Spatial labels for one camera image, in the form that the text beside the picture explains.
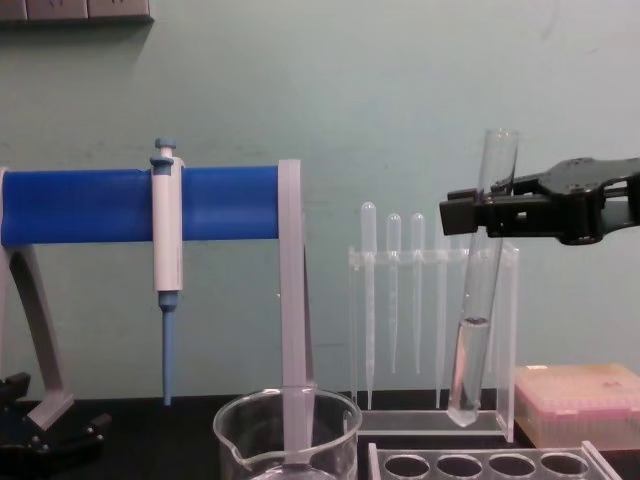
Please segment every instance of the blue pipette holder bar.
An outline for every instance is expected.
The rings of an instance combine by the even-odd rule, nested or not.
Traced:
[[[185,168],[184,240],[278,238],[278,168]],[[152,240],[148,170],[11,172],[2,244]]]

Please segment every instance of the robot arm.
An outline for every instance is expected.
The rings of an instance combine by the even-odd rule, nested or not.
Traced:
[[[516,178],[512,189],[450,192],[440,203],[445,235],[555,237],[565,245],[597,243],[640,225],[640,157],[565,160],[544,173]]]

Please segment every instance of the wall socket panel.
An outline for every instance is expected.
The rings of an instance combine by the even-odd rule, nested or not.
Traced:
[[[25,0],[0,0],[0,22],[17,22],[26,19]]]
[[[90,18],[151,17],[149,0],[87,0],[87,3]]]
[[[27,0],[27,14],[29,20],[89,18],[87,0]]]

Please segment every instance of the pipette tip box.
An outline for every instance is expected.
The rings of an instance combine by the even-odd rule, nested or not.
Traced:
[[[640,448],[640,377],[619,364],[516,370],[516,422],[538,448]]]

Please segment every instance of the test tube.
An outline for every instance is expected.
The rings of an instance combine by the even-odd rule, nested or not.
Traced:
[[[486,133],[478,182],[485,202],[511,192],[517,151],[517,132]],[[478,418],[501,251],[502,238],[489,238],[484,227],[471,239],[447,411],[462,427]]]
[[[365,382],[367,383],[367,407],[369,409],[371,409],[373,375],[375,372],[376,284],[373,272],[378,251],[376,228],[376,206],[371,202],[365,202],[360,210],[360,242],[364,260]]]
[[[389,255],[389,341],[391,373],[396,373],[398,345],[398,265],[402,249],[402,219],[397,213],[387,217],[387,255]]]
[[[413,346],[416,373],[420,373],[420,340],[422,338],[422,262],[424,260],[424,215],[411,217],[411,250],[413,252]]]

